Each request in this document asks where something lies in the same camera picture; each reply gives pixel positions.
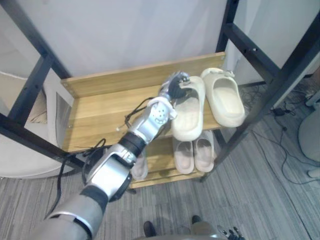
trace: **white slipper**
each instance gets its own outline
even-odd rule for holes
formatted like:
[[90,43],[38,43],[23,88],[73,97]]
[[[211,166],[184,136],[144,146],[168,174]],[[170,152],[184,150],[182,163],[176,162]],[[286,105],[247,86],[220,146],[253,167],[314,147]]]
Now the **white slipper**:
[[177,117],[172,120],[173,136],[181,142],[189,142],[200,136],[204,124],[205,84],[198,76],[191,76],[182,89],[190,89],[186,97],[177,99],[174,108]]
[[131,168],[132,177],[135,180],[143,180],[148,175],[148,163],[146,157],[146,149],[136,159],[135,165]]
[[203,131],[198,139],[193,141],[193,151],[196,169],[204,173],[210,172],[214,168],[217,157],[212,131]]
[[205,69],[201,77],[205,95],[215,120],[222,126],[233,128],[245,120],[245,108],[241,101],[235,75],[219,68]]
[[192,141],[179,141],[172,138],[174,164],[182,174],[190,174],[195,168]]

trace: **person's foot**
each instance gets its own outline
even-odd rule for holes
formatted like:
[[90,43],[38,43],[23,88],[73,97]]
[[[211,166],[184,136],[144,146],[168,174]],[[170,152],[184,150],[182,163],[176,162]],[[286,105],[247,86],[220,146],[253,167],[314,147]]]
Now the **person's foot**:
[[198,215],[193,215],[192,216],[192,219],[191,219],[191,222],[192,224],[195,224],[195,223],[198,223],[198,222],[201,222],[201,217],[199,217]]
[[152,224],[152,222],[150,222],[150,221],[146,221],[143,224],[143,230],[144,230],[144,235],[146,238],[154,237],[157,235],[156,229],[155,229],[154,225]]

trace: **black metal frame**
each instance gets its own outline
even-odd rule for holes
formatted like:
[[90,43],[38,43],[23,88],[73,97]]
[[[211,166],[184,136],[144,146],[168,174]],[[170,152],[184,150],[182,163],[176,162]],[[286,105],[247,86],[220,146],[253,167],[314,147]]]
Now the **black metal frame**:
[[[24,128],[49,69],[52,68],[61,79],[70,77],[70,74],[42,39],[41,35],[37,32],[17,2],[0,0],[0,4],[41,55],[14,103],[9,116],[6,117],[0,114],[0,133],[56,161],[62,162],[68,159],[67,165],[75,169],[80,169],[84,165],[82,160]],[[263,118],[320,50],[320,14],[318,13],[291,56],[280,69],[234,24],[238,4],[239,0],[227,0],[216,52],[224,52],[228,40],[231,40],[264,79],[262,82],[249,83],[240,85],[239,87],[243,88],[251,85],[268,84],[268,90],[263,94],[244,123],[237,128],[228,142],[225,142],[220,130],[214,131],[218,143],[221,146],[221,152],[215,160],[213,171],[248,134],[253,125]],[[206,180],[209,175],[210,173],[203,176],[201,181]]]

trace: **wooden shelf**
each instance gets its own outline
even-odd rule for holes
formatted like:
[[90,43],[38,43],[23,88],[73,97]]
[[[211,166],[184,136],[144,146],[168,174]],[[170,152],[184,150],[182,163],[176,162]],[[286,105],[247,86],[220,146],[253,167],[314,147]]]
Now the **wooden shelf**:
[[[105,138],[107,145],[115,144],[126,133],[125,115],[130,113],[148,96],[156,96],[160,85],[105,93],[76,98],[69,118],[63,149],[68,152],[79,151],[94,146]],[[221,126],[214,119],[207,100],[203,111],[203,129],[218,129]],[[164,137],[171,137],[169,130]]]
[[[116,131],[124,124],[125,115],[144,99],[157,96],[167,76],[176,71],[199,76],[203,69],[221,68],[224,59],[225,53],[219,52],[62,80],[61,83],[75,97],[62,148],[68,152],[81,151],[94,146],[102,138],[106,139],[107,145],[117,143],[127,131],[126,126]],[[208,101],[205,100],[203,129],[218,128],[221,126],[214,119]],[[133,180],[132,188],[204,175],[196,169],[187,175],[176,170],[171,136],[172,132],[168,128],[147,147],[148,176],[141,181]]]
[[196,169],[190,174],[181,174],[175,167],[172,138],[153,141],[146,149],[148,175],[141,181],[133,180],[131,188],[141,188],[155,184],[199,178],[204,175]]

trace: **silver robotic arm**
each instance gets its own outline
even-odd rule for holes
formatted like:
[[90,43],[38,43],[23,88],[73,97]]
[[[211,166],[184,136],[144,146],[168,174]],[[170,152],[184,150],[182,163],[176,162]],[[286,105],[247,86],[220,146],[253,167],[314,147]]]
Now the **silver robotic arm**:
[[128,188],[132,180],[130,169],[137,157],[168,120],[176,117],[172,101],[186,95],[180,85],[188,82],[189,76],[184,72],[171,75],[128,132],[95,164],[83,190],[52,212],[28,239],[93,239],[107,203],[121,198]]

